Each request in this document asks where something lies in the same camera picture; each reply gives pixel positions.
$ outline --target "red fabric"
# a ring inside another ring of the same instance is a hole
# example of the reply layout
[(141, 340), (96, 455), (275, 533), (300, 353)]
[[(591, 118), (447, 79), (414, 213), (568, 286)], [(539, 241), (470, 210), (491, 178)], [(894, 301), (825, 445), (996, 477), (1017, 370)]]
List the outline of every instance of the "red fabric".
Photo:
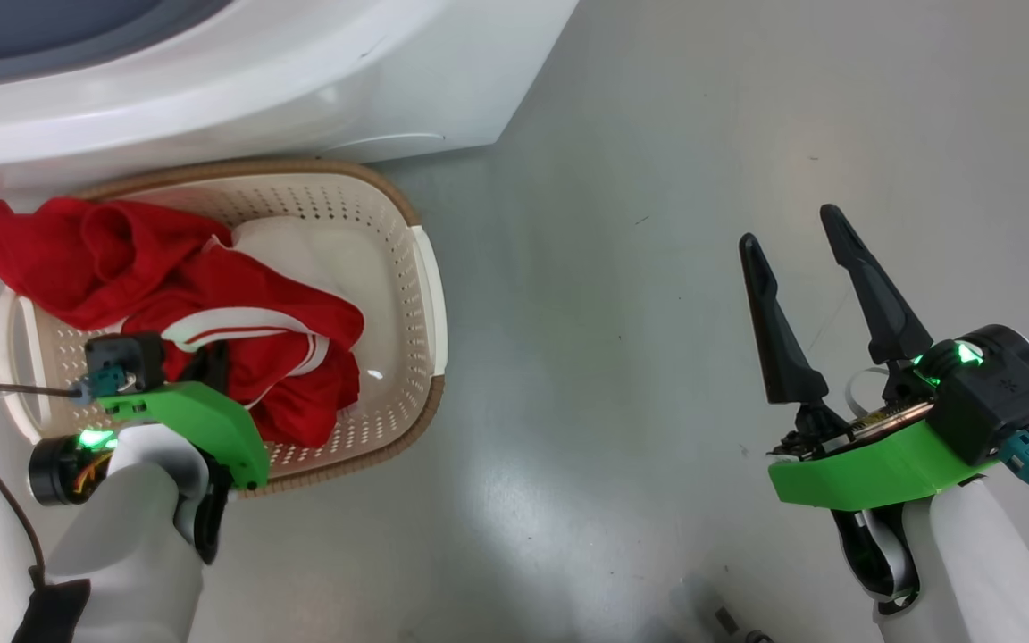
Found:
[[(201, 310), (252, 307), (281, 311), (328, 337), (325, 361), (290, 378), (309, 335), (228, 341), (227, 394), (241, 403), (264, 396), (252, 407), (262, 438), (322, 446), (335, 412), (359, 395), (351, 348), (363, 317), (355, 306), (224, 247), (232, 243), (224, 225), (171, 208), (58, 199), (17, 215), (0, 201), (1, 280), (75, 328), (126, 319), (122, 332), (161, 332)], [(176, 379), (191, 357), (168, 343), (167, 378)]]

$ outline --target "floor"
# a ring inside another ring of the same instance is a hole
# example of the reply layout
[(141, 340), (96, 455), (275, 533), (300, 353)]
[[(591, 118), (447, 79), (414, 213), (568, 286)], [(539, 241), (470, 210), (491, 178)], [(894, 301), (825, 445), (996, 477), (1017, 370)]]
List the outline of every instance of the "floor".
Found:
[[(769, 486), (792, 409), (764, 402), (736, 241), (833, 389), (870, 363), (825, 201), (936, 337), (1029, 334), (1029, 4), (587, 0), (501, 141), (380, 170), (440, 260), (439, 415), (391, 463), (234, 504), (194, 642), (695, 643), (720, 603), (879, 641), (831, 521)], [(1029, 542), (1029, 490), (992, 486)], [(48, 544), (71, 515), (33, 512)], [(0, 507), (0, 640), (26, 565)]]

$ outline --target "black cable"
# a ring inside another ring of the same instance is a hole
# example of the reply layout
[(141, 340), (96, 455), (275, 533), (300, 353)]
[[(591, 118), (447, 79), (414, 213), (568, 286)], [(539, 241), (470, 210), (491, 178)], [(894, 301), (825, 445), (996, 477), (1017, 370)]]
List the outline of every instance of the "black cable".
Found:
[[(22, 387), (22, 388), (46, 390), (46, 389), (37, 389), (37, 387)], [(34, 583), (34, 590), (40, 590), (42, 585), (45, 585), (45, 557), (44, 555), (42, 555), (42, 544), (41, 542), (39, 542), (39, 540), (37, 540), (37, 533), (34, 532), (34, 525), (30, 525), (30, 519), (26, 516), (25, 511), (22, 510), (22, 505), (17, 504), (17, 500), (15, 500), (13, 494), (10, 493), (10, 490), (7, 489), (7, 484), (5, 484), (2, 478), (0, 478), (0, 493), (3, 494), (3, 498), (5, 499), (5, 501), (7, 501), (7, 504), (10, 504), (10, 508), (13, 510), (13, 512), (15, 512), (17, 522), (22, 523), (22, 529), (26, 530), (26, 537), (30, 539), (31, 549), (34, 550), (34, 566), (30, 567), (30, 580), (32, 583)]]
[(48, 389), (26, 386), (26, 384), (0, 384), (0, 392), (29, 392), (32, 395), (49, 395), (51, 397), (81, 397), (82, 395), (80, 390)]

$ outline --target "red garment with white stripes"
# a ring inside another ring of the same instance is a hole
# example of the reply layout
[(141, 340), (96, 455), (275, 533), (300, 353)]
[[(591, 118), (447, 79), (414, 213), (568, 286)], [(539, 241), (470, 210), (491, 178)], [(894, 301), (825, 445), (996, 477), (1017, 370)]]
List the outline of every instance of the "red garment with white stripes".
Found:
[(227, 342), (227, 394), (262, 438), (322, 446), (359, 396), (363, 316), (232, 243), (215, 220), (132, 201), (49, 200), (33, 215), (0, 201), (5, 285), (83, 330), (162, 333), (171, 380), (204, 343)]

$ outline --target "basket handle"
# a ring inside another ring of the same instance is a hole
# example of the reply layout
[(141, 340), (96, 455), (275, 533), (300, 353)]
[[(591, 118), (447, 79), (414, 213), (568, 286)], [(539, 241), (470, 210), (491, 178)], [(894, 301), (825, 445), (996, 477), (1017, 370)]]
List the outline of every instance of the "basket handle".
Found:
[[(0, 295), (0, 383), (17, 384), (17, 368), (15, 362), (15, 346), (13, 346), (13, 319), (15, 319), (15, 305), (22, 303), (21, 297), (10, 288), (3, 288)], [(37, 352), (36, 329), (32, 324), (33, 314), (28, 316), (26, 322), (26, 337), (31, 345), (31, 358), (34, 359), (34, 373), (42, 373), (42, 358)], [(31, 443), (37, 443), (42, 436), (37, 430), (37, 423), (34, 420), (30, 408), (26, 406), (21, 395), (7, 395), (4, 398), (10, 419), (17, 427), (17, 431), (26, 436)]]
[(436, 251), (431, 247), (428, 234), (422, 225), (412, 225), (416, 236), (417, 265), (420, 269), (420, 290), (423, 293), (423, 316), (428, 319), (428, 346), (431, 347), (432, 376), (441, 376), (447, 369), (447, 308), (439, 280)]

